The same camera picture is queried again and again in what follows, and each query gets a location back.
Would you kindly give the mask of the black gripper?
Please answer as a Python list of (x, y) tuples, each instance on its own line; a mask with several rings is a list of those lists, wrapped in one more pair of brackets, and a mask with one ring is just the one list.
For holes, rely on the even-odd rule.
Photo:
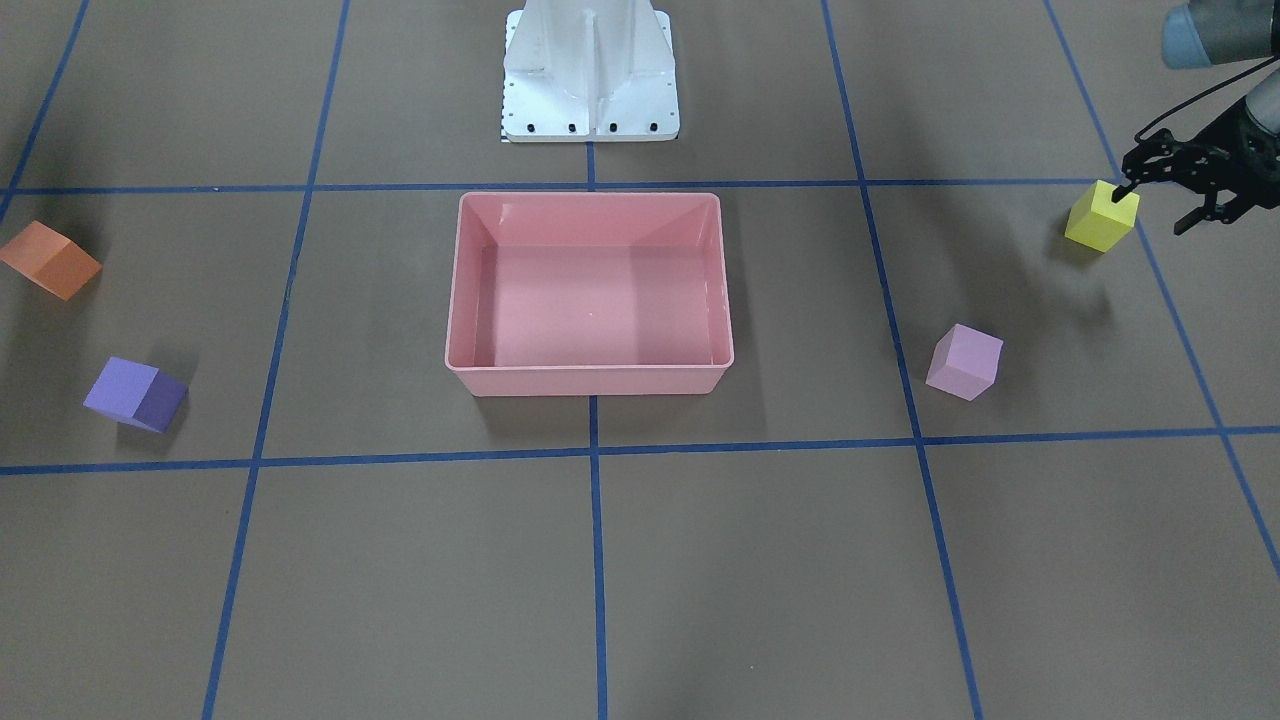
[(1219, 215), (1272, 210), (1279, 205), (1277, 117), (1239, 100), (1190, 140), (1178, 140), (1170, 129), (1137, 138), (1121, 172), (1112, 204), (1148, 183), (1179, 184), (1203, 199), (1175, 222), (1175, 236)]

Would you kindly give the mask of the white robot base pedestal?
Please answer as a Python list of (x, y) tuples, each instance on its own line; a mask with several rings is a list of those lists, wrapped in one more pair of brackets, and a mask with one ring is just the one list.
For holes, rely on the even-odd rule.
[(669, 14), (649, 1), (527, 1), (504, 22), (500, 132), (512, 143), (678, 137)]

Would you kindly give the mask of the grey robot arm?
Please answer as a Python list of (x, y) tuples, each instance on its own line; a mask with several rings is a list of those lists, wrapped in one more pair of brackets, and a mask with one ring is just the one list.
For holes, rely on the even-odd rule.
[[(1139, 186), (1174, 183), (1202, 199), (1174, 225), (1180, 236), (1204, 222), (1229, 225), (1249, 210), (1279, 204), (1279, 5), (1275, 1), (1189, 1), (1164, 20), (1164, 64), (1198, 69), (1234, 61), (1254, 65), (1197, 94), (1140, 128), (1121, 163), (1120, 202)], [(1175, 113), (1267, 69), (1248, 94), (1189, 140), (1162, 126)]]

